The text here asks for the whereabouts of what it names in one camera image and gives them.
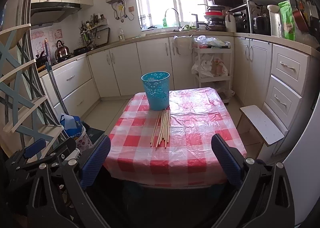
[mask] metal screw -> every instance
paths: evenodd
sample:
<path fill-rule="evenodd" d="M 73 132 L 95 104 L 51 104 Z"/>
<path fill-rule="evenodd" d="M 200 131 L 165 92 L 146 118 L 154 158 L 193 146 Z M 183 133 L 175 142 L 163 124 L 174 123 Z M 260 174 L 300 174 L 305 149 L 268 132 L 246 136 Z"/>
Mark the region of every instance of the metal screw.
<path fill-rule="evenodd" d="M 279 167 L 279 168 L 283 168 L 283 166 L 284 166 L 281 162 L 278 162 L 276 165 L 277 165 L 277 167 Z"/>
<path fill-rule="evenodd" d="M 40 165 L 39 165 L 39 168 L 40 169 L 45 169 L 47 167 L 47 164 L 46 163 L 41 163 Z"/>
<path fill-rule="evenodd" d="M 68 161 L 68 165 L 75 165 L 77 161 L 73 158 Z"/>
<path fill-rule="evenodd" d="M 245 161 L 246 161 L 249 165 L 253 165 L 253 164 L 254 164 L 254 159 L 253 159 L 253 158 L 248 157 L 248 158 L 246 158 Z"/>

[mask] kettle handle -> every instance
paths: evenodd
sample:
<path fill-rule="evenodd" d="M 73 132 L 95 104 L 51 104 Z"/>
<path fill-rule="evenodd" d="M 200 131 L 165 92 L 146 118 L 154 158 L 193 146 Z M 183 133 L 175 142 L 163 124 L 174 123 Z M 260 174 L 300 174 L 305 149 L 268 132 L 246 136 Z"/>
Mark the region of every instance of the kettle handle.
<path fill-rule="evenodd" d="M 60 42 L 61 46 L 63 46 L 62 41 L 61 41 L 61 40 L 58 40 L 57 43 L 56 43 L 56 47 L 57 47 L 57 48 L 58 48 L 58 42 Z"/>

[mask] red and white tablecloth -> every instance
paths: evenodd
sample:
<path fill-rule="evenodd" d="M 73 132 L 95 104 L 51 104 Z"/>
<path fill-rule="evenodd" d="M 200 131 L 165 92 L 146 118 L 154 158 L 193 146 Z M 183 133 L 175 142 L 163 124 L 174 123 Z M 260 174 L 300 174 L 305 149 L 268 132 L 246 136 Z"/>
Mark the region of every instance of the red and white tablecloth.
<path fill-rule="evenodd" d="M 219 133 L 246 156 L 236 127 L 214 89 L 170 91 L 170 141 L 150 147 L 156 117 L 145 93 L 127 104 L 109 137 L 111 150 L 104 166 L 111 176 L 164 187 L 204 186 L 227 180 L 211 149 Z"/>

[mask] blue basket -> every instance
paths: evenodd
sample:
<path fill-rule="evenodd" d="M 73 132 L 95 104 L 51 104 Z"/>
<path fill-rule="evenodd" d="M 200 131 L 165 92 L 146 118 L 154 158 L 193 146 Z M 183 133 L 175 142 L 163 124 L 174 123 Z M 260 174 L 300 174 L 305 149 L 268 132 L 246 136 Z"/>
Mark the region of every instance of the blue basket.
<path fill-rule="evenodd" d="M 169 76 L 167 72 L 153 72 L 141 77 L 150 109 L 164 110 L 169 106 Z"/>

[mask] chopsticks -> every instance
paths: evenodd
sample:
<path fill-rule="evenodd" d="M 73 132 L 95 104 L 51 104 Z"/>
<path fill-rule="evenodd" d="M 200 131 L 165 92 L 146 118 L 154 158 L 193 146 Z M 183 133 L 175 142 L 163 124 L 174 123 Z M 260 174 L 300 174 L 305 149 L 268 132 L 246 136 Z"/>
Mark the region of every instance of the chopsticks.
<path fill-rule="evenodd" d="M 166 148 L 167 144 L 169 143 L 170 110 L 165 109 L 157 115 L 156 124 L 153 128 L 153 133 L 150 141 L 151 146 L 153 146 L 154 144 L 156 130 L 159 123 L 160 123 L 160 131 L 159 131 L 158 139 L 156 142 L 156 147 L 158 147 L 161 144 L 161 141 L 164 140 L 164 147 Z"/>

